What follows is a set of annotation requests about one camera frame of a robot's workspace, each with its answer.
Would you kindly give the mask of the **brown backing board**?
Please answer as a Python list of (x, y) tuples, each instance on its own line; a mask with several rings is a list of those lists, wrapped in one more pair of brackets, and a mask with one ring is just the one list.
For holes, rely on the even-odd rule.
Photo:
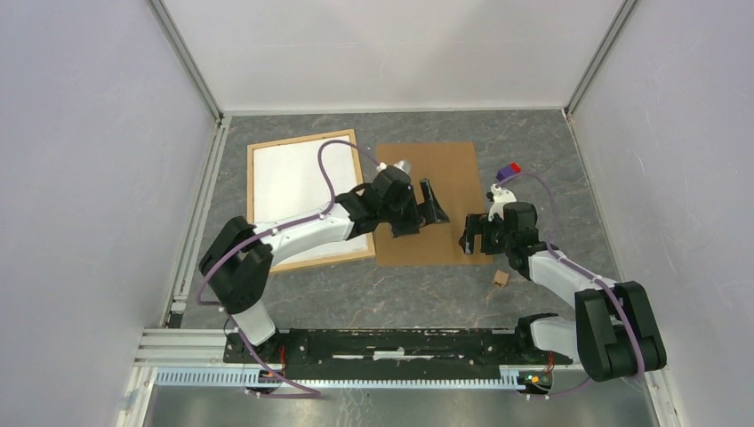
[(418, 234), (394, 238), (382, 224), (373, 233), (375, 259), (383, 267), (430, 265), (484, 265), (493, 257), (484, 255), (476, 242), (475, 252), (465, 254), (459, 246), (467, 214), (486, 211), (485, 190), (480, 182), (474, 144), (471, 142), (391, 143), (376, 147), (376, 157), (391, 165), (406, 160), (412, 182), (426, 178), (448, 223), (421, 228)]

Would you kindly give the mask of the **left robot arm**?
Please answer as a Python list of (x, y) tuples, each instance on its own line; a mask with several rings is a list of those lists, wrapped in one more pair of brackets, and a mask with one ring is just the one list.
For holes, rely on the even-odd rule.
[(419, 183), (423, 200), (403, 169), (389, 165), (370, 181), (332, 197), (321, 208), (293, 217), (252, 224), (237, 216), (226, 222), (199, 263), (203, 286), (209, 286), (245, 337), (245, 350), (258, 362), (279, 351), (277, 327), (261, 300), (271, 270), (310, 249), (350, 241), (374, 232), (383, 223), (393, 237), (419, 233), (448, 223), (429, 180)]

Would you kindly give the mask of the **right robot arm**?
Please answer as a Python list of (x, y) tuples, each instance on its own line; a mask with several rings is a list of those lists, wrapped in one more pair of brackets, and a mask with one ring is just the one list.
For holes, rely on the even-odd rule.
[(512, 202), (501, 212), (470, 213), (459, 245), (465, 254), (502, 254), (523, 278), (549, 289), (574, 310), (524, 319), (513, 340), (516, 356), (535, 363), (549, 351), (579, 362), (606, 382), (662, 370), (668, 356), (648, 294), (636, 281), (615, 282), (568, 258), (541, 239), (534, 205)]

